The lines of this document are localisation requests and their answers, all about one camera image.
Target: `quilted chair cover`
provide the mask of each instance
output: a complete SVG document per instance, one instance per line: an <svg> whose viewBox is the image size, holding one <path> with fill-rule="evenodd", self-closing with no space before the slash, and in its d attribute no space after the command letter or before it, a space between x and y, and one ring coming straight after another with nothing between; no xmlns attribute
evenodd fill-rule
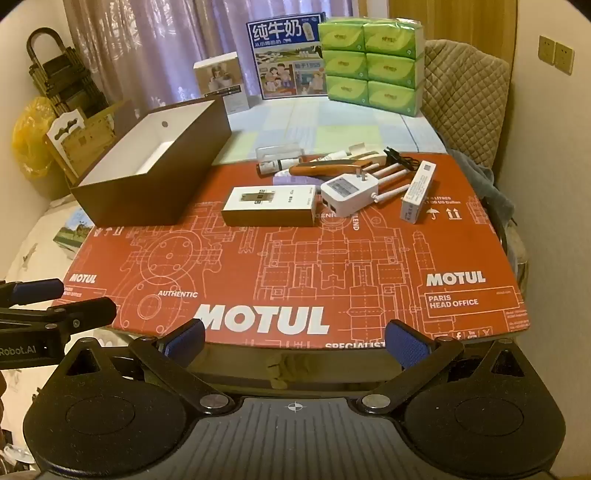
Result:
<svg viewBox="0 0 591 480"><path fill-rule="evenodd" d="M509 64L466 43L428 40L425 77L425 117L450 148L492 167L509 95Z"/></svg>

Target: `brown box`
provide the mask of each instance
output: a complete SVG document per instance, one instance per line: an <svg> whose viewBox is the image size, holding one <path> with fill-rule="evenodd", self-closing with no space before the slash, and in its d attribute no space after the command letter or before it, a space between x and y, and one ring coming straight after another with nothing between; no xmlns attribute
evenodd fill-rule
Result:
<svg viewBox="0 0 591 480"><path fill-rule="evenodd" d="M157 108L72 193L96 226L173 225L231 133L221 98Z"/></svg>

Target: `curtain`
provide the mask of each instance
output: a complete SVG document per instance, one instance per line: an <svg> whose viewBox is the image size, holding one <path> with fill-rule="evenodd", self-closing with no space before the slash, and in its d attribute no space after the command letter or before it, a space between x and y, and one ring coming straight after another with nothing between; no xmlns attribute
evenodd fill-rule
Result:
<svg viewBox="0 0 591 480"><path fill-rule="evenodd" d="M351 15L351 0L64 0L74 46L110 103L137 113L200 96L196 61L237 51L259 93L246 22L278 15Z"/></svg>

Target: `green tissue pack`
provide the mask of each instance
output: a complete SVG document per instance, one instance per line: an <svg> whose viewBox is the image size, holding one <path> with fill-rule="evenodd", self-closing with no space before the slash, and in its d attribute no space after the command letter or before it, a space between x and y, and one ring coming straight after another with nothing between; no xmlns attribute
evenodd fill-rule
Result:
<svg viewBox="0 0 591 480"><path fill-rule="evenodd" d="M368 53L367 69L369 80L416 89L425 78L425 56L421 55L418 60L413 60Z"/></svg>
<svg viewBox="0 0 591 480"><path fill-rule="evenodd" d="M324 50L324 71L327 75L367 80L365 53L358 51Z"/></svg>
<svg viewBox="0 0 591 480"><path fill-rule="evenodd" d="M368 82L345 77L326 76L326 91L330 100L341 102L357 103L358 105L369 104Z"/></svg>
<svg viewBox="0 0 591 480"><path fill-rule="evenodd" d="M333 17L318 24L322 50L365 51L363 25L367 18Z"/></svg>
<svg viewBox="0 0 591 480"><path fill-rule="evenodd" d="M390 83L368 82L369 104L382 110L417 116L423 104L423 84L417 90Z"/></svg>
<svg viewBox="0 0 591 480"><path fill-rule="evenodd" d="M365 51L419 58L425 50L425 36L420 22L397 18L376 20L363 26Z"/></svg>

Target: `black circular pad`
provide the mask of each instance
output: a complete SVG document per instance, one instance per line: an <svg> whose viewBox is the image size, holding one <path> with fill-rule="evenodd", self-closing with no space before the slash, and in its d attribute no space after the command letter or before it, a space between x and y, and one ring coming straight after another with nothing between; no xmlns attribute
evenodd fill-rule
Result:
<svg viewBox="0 0 591 480"><path fill-rule="evenodd" d="M97 373L46 385L23 430L43 469L65 476L121 476L171 452L186 420L172 393Z"/></svg>
<svg viewBox="0 0 591 480"><path fill-rule="evenodd" d="M462 478L521 478L560 449L564 421L519 378L488 375L424 390L404 412L404 430L423 458Z"/></svg>
<svg viewBox="0 0 591 480"><path fill-rule="evenodd" d="M487 437L516 431L523 423L521 410L500 398L476 397L456 407L456 420L466 430Z"/></svg>
<svg viewBox="0 0 591 480"><path fill-rule="evenodd" d="M68 425L87 435L105 435L124 429L135 417L134 404L121 397L85 398L66 414Z"/></svg>

